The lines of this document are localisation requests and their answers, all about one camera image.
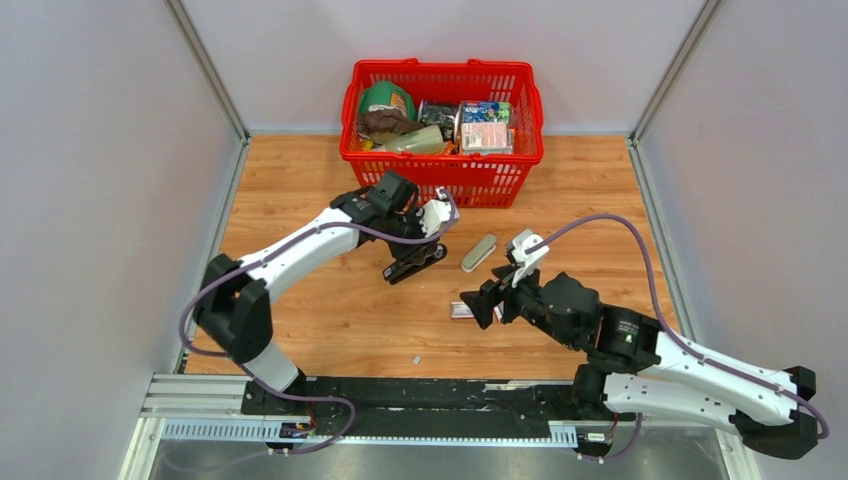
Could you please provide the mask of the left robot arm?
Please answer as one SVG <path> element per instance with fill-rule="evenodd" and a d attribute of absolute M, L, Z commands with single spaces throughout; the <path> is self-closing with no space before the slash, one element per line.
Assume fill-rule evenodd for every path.
<path fill-rule="evenodd" d="M 180 322 L 193 321 L 218 346 L 215 357 L 241 367 L 267 390 L 267 400 L 285 415 L 299 411 L 306 389 L 301 370 L 276 343 L 272 307 L 293 285 L 330 260 L 367 242 L 382 240 L 392 264 L 383 271 L 394 285 L 446 256 L 439 239 L 457 221 L 459 208 L 440 187 L 420 204 L 419 187 L 389 171 L 372 186 L 338 195 L 305 226 L 276 243 L 207 265 L 202 286 Z"/>

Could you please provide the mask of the grey-green white stapler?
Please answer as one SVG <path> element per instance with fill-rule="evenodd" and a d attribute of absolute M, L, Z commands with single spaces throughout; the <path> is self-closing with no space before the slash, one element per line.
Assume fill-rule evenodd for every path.
<path fill-rule="evenodd" d="M 461 270 L 471 273 L 496 250 L 496 246 L 497 237 L 491 233 L 486 234 L 463 257 L 460 262 Z"/>

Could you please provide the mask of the black stapler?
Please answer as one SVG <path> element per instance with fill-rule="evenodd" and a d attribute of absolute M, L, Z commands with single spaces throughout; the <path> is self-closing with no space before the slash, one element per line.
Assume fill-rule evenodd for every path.
<path fill-rule="evenodd" d="M 447 247 L 436 241 L 417 245 L 390 243 L 389 248 L 393 262 L 383 270 L 383 278 L 390 285 L 430 267 L 448 254 Z"/>

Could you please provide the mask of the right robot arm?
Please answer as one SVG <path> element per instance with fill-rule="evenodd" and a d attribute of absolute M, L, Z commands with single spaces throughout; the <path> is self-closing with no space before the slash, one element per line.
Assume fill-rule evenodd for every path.
<path fill-rule="evenodd" d="M 511 267 L 460 294 L 478 325 L 522 318 L 587 361 L 574 375 L 573 410 L 583 418 L 664 416 L 711 426 L 760 454 L 797 460 L 819 442 L 803 410 L 815 393 L 805 367 L 771 370 L 732 360 L 668 332 L 638 311 L 606 304 L 597 291 L 560 273 L 515 281 Z"/>

